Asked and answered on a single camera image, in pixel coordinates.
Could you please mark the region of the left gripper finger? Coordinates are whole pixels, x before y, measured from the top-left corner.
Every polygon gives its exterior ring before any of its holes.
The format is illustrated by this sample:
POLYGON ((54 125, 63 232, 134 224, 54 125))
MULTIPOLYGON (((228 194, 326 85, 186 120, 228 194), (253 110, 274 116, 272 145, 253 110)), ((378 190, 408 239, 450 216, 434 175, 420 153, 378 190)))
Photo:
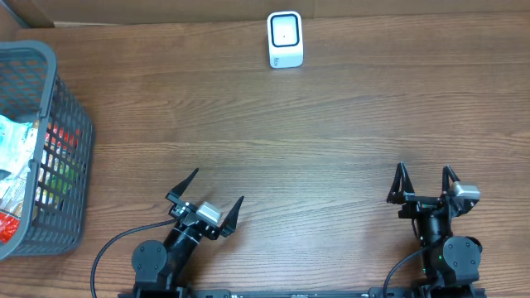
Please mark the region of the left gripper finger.
POLYGON ((224 222, 221 224, 219 233, 222 237, 227 238, 229 235, 235 232, 239 218, 239 210, 241 208, 243 200, 244 197, 241 196, 225 217, 224 222))
POLYGON ((171 188, 166 194, 166 199, 173 203, 178 203, 181 200, 181 196, 184 194, 191 181, 193 181, 198 171, 199 169, 195 168, 183 181, 171 188))

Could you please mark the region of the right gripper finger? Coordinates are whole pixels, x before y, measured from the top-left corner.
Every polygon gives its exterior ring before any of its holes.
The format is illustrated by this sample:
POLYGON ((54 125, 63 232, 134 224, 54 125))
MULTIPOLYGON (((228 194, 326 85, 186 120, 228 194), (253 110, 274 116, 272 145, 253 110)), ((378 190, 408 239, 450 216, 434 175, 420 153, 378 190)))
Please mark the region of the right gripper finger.
POLYGON ((405 163, 401 161, 397 164, 393 183, 388 192, 386 202, 390 204, 405 204, 414 197, 415 190, 407 173, 405 163))
POLYGON ((460 182, 460 178, 454 172, 450 165, 444 166, 442 170, 442 193, 450 194, 452 192, 452 186, 455 182, 460 182))

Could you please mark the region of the light blue wipes packet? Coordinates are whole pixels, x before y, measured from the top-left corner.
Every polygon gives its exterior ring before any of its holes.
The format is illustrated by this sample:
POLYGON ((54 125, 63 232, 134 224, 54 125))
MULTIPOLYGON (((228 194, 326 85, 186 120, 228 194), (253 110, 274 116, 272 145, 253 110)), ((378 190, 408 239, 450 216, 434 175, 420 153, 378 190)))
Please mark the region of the light blue wipes packet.
POLYGON ((18 123, 1 116, 1 170, 17 175, 34 155, 38 122, 18 123))

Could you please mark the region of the green snack packet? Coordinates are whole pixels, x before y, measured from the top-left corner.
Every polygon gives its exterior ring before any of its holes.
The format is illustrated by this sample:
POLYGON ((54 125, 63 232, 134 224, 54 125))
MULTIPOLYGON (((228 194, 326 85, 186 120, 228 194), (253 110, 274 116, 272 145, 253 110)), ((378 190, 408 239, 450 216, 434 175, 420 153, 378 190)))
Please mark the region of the green snack packet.
POLYGON ((51 167, 51 171, 42 168, 39 170, 38 182, 41 186, 36 189, 36 199, 56 209, 63 209, 66 197, 74 190, 78 175, 69 165, 58 159, 48 161, 46 165, 51 167))

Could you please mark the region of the orange pasta packet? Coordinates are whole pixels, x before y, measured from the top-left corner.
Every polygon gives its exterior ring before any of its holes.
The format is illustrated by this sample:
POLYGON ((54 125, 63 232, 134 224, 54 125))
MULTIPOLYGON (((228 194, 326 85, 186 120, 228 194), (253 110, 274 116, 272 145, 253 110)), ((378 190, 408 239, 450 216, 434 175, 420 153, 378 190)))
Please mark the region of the orange pasta packet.
POLYGON ((13 237, 17 231, 21 221, 22 209, 17 208, 14 210, 2 209, 0 216, 0 239, 1 243, 7 243, 13 237))

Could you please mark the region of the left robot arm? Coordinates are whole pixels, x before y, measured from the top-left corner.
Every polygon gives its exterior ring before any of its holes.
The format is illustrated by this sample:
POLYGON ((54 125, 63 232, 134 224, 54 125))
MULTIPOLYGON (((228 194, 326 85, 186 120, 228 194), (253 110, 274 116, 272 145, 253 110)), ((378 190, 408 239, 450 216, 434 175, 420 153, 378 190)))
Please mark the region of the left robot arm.
POLYGON ((226 216, 208 202, 196 206, 181 199, 197 173, 194 170, 166 195, 172 202, 169 215, 175 220, 166 239, 145 241, 133 251, 133 297, 182 297, 186 290, 176 282, 200 241, 227 238, 235 232, 244 197, 236 201, 226 216))

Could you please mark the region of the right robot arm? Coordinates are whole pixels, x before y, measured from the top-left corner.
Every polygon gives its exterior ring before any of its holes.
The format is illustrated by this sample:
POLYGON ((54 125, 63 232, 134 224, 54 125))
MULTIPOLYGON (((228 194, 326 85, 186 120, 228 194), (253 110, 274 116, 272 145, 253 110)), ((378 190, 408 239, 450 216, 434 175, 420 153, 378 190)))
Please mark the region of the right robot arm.
POLYGON ((481 197, 479 187, 460 180, 447 165, 442 170, 441 194, 437 197, 417 195, 405 164, 397 164, 386 201, 401 207, 400 219, 409 219, 420 248, 404 257, 387 274, 382 296, 390 294, 394 273, 415 257, 422 258, 425 277, 411 282, 406 297, 484 297, 476 291, 483 246, 470 236, 455 236, 452 219, 468 214, 481 197))

